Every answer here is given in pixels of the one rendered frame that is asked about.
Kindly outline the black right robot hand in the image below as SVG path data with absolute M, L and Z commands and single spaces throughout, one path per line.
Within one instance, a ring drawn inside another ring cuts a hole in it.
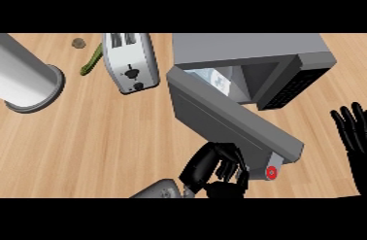
M 358 193 L 367 196 L 367 110 L 358 102 L 351 108 L 330 112 L 346 151 L 352 180 Z

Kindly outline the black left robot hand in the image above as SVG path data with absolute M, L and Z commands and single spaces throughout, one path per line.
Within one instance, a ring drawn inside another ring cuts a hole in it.
M 208 142 L 193 155 L 180 174 L 183 197 L 203 189 L 209 198 L 243 198 L 249 172 L 234 143 Z

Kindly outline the grey microwave door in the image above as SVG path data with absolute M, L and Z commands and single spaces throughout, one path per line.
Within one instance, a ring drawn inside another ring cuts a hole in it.
M 177 66 L 166 80 L 177 119 L 208 142 L 236 144 L 250 180 L 275 180 L 303 143 Z

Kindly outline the white milk carton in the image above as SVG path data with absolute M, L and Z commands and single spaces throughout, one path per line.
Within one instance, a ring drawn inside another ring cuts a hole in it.
M 225 95 L 230 95 L 231 81 L 213 68 L 190 69 L 185 72 L 196 76 L 208 85 L 216 88 Z

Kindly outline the grey microwave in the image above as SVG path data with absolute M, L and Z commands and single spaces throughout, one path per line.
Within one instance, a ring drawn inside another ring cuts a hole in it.
M 239 104 L 280 109 L 337 61 L 317 33 L 175 33 L 174 65 L 213 68 L 231 81 Z

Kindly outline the silver toaster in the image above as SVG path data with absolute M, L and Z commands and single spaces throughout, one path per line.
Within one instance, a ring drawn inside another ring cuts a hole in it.
M 103 33 L 103 61 L 121 94 L 159 85 L 159 70 L 147 33 Z

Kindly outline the green vegetable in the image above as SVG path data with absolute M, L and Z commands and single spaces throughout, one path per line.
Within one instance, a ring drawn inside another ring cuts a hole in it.
M 90 71 L 93 70 L 94 65 L 97 64 L 97 61 L 101 58 L 101 56 L 103 56 L 103 48 L 101 48 L 101 46 L 97 46 L 96 51 L 93 53 L 93 56 L 88 59 L 88 62 L 79 68 L 79 74 L 82 76 L 85 76 L 90 73 Z

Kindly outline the white paper towel roll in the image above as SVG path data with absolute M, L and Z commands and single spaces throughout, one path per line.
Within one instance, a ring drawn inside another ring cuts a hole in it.
M 45 64 L 7 33 L 0 33 L 0 99 L 29 114 L 57 99 L 66 83 L 62 70 Z

